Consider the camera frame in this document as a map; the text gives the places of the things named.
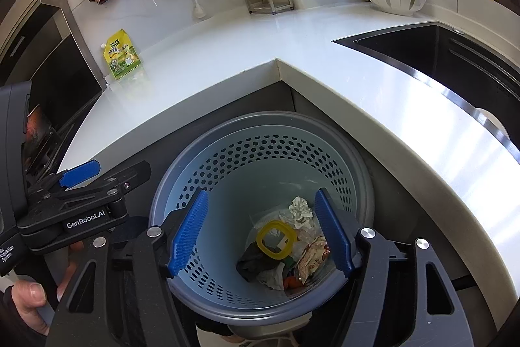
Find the perforated basket wall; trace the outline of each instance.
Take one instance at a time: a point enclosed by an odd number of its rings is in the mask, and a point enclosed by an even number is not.
[[[209,212],[191,260],[170,286],[192,309],[235,325],[303,315],[345,282],[331,260],[300,290],[280,292],[246,282],[235,265],[258,217],[287,207],[298,195],[312,207],[321,187],[336,207],[363,219],[370,219],[373,206],[368,173],[350,143],[293,113],[241,117],[192,143],[163,178],[151,223],[160,225],[171,210],[185,207],[197,187],[209,192]]]

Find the kitchen sink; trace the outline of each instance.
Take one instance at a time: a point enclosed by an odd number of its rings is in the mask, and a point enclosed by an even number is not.
[[[336,40],[408,73],[472,115],[517,159],[520,70],[500,53],[442,23],[400,26]],[[476,108],[493,114],[506,137]]]

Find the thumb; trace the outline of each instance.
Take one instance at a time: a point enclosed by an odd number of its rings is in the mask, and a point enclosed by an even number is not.
[[[22,320],[40,334],[47,335],[49,327],[42,319],[37,307],[47,303],[47,296],[43,287],[36,282],[16,281],[11,291],[12,301]]]

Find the countertop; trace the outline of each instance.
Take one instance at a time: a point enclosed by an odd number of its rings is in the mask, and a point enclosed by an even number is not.
[[[214,16],[141,52],[143,65],[103,92],[60,169],[95,158],[103,173],[189,122],[283,80],[357,139],[430,214],[500,326],[520,294],[520,165],[441,93],[332,42],[432,20],[386,14],[368,3],[276,16],[238,8]]]

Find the metal stand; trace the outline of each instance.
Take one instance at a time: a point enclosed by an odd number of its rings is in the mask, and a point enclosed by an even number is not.
[[[294,10],[293,0],[245,0],[249,13],[272,14]]]

